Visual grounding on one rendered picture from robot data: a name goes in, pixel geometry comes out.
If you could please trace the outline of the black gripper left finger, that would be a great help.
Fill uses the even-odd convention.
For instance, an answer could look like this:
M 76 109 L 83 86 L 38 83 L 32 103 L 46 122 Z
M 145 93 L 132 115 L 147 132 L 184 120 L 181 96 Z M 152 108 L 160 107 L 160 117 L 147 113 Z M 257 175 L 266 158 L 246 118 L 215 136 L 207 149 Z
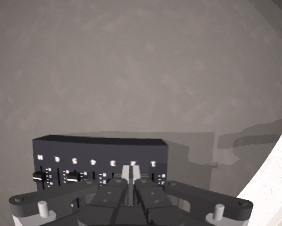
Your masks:
M 9 204 L 15 225 L 39 226 L 80 210 L 78 226 L 115 225 L 121 204 L 131 206 L 131 165 L 115 171 L 107 185 L 99 186 L 99 181 L 85 179 L 12 196 Z M 72 210 L 72 201 L 79 197 L 83 208 Z

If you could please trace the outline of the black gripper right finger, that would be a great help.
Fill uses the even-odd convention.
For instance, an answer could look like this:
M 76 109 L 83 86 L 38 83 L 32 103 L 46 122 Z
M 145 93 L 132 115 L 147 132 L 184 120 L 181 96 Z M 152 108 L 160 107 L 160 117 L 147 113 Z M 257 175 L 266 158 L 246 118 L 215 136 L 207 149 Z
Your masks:
M 179 208 L 180 199 L 190 203 L 190 212 Z M 247 199 L 177 181 L 155 186 L 146 171 L 139 171 L 139 165 L 131 165 L 132 205 L 142 206 L 148 225 L 166 226 L 185 226 L 183 213 L 216 226 L 248 226 L 254 206 Z

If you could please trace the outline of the black lighting desk with faders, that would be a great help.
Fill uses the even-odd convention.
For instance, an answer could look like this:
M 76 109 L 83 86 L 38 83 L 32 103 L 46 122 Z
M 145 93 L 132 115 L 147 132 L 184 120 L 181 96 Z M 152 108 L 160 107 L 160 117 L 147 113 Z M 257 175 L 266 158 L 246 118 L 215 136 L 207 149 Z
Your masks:
M 107 185 L 123 165 L 139 165 L 155 186 L 167 181 L 168 145 L 162 139 L 47 135 L 32 143 L 37 191 L 89 178 Z

